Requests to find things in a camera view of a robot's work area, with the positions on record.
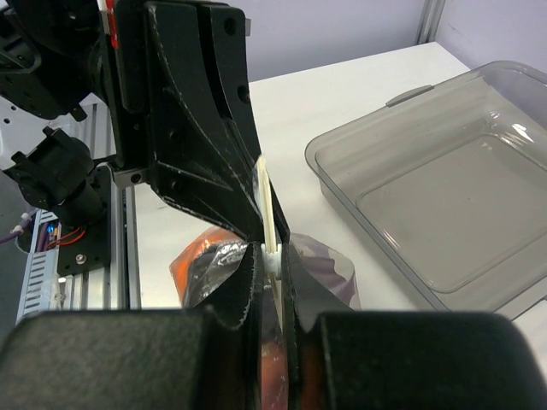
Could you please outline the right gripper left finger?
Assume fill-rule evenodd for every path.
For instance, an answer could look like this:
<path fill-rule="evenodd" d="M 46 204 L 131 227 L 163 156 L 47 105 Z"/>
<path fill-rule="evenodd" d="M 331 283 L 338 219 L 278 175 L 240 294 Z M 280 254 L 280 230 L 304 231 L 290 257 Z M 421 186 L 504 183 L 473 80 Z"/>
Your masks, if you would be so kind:
<path fill-rule="evenodd" d="M 193 308 L 43 312 L 1 349 L 4 409 L 257 409 L 262 253 Z"/>

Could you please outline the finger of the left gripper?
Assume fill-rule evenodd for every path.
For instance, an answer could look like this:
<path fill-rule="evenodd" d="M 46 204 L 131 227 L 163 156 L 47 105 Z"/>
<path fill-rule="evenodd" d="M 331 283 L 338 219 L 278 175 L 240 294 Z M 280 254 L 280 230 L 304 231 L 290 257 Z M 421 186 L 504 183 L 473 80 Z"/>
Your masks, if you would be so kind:
<path fill-rule="evenodd" d="M 201 212 L 251 242 L 265 235 L 253 188 L 262 152 L 250 102 L 245 15 L 225 3 L 200 7 L 204 168 Z"/>

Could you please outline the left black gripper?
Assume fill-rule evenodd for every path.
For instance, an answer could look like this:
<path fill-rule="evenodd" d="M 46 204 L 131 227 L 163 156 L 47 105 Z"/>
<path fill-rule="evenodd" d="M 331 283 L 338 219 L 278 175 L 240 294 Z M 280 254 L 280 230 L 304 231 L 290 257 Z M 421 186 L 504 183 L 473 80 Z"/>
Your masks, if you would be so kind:
<path fill-rule="evenodd" d="M 102 85 L 117 165 L 149 169 L 150 186 L 167 205 L 217 225 L 202 214 L 200 199 L 206 181 L 204 3 L 209 2 L 108 2 L 100 36 Z"/>

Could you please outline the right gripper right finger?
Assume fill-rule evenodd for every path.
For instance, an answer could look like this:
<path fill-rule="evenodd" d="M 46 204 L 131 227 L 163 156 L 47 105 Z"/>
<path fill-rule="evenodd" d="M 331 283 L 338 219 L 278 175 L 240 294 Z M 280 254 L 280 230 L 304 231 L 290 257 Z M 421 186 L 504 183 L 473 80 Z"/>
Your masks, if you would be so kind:
<path fill-rule="evenodd" d="M 528 342 L 502 315 L 356 311 L 282 250 L 291 409 L 543 409 Z"/>

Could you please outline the clear zip top bag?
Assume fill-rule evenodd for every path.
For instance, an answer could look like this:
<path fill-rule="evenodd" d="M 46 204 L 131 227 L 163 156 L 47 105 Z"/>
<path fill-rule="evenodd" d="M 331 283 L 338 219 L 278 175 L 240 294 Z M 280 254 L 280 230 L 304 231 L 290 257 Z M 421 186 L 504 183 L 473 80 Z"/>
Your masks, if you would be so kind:
<path fill-rule="evenodd" d="M 261 406 L 263 409 L 287 409 L 285 341 L 282 337 L 282 323 L 279 321 L 282 318 L 281 240 L 274 239 L 273 196 L 266 192 L 270 179 L 266 159 L 262 155 L 254 166 L 252 182 L 266 234 L 266 242 L 261 245 L 262 260 L 258 263 L 259 267 L 265 269 L 262 277 Z"/>

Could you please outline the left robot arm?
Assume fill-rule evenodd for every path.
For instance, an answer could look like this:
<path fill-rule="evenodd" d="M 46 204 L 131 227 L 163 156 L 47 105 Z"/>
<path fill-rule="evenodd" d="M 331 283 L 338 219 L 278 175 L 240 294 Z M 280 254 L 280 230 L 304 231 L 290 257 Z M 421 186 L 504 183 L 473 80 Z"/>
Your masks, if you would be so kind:
<path fill-rule="evenodd" d="M 170 207 L 264 238 L 242 9 L 212 1 L 10 1 L 1 94 L 44 120 L 108 107 L 109 164 Z"/>

